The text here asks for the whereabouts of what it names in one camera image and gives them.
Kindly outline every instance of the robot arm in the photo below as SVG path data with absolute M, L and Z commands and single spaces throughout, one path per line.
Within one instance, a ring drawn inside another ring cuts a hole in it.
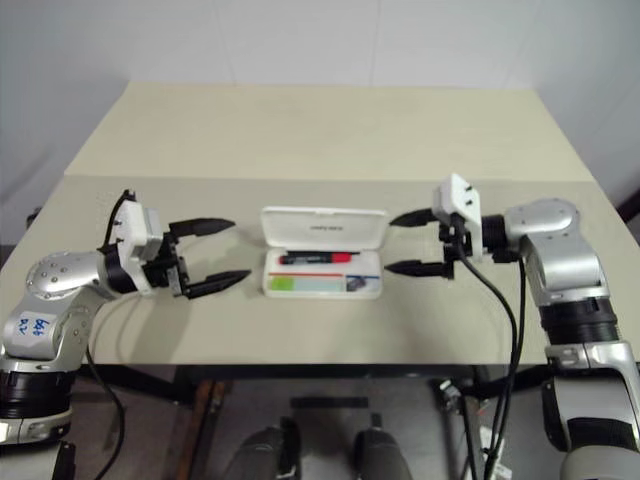
M 604 271 L 580 233 L 575 206 L 544 199 L 510 208 L 504 215 L 480 217 L 477 192 L 453 175 L 436 190 L 432 211 L 402 215 L 392 225 L 429 221 L 441 224 L 445 261 L 403 261 L 386 268 L 410 276 L 453 278 L 458 257 L 451 227 L 462 222 L 467 256 L 477 259 L 490 253 L 496 262 L 522 256 L 550 343 L 545 354 L 553 376 L 543 384 L 543 409 L 551 443 L 569 452 L 562 478 L 638 478 L 640 377 L 630 345 L 619 337 Z
M 173 223 L 163 233 L 155 210 L 125 192 L 110 219 L 115 243 L 98 251 L 55 253 L 36 263 L 22 301 L 9 315 L 0 351 L 0 447 L 54 441 L 69 430 L 70 390 L 102 305 L 138 291 L 171 287 L 188 298 L 224 290 L 249 270 L 190 284 L 176 245 L 234 225 L 223 219 Z

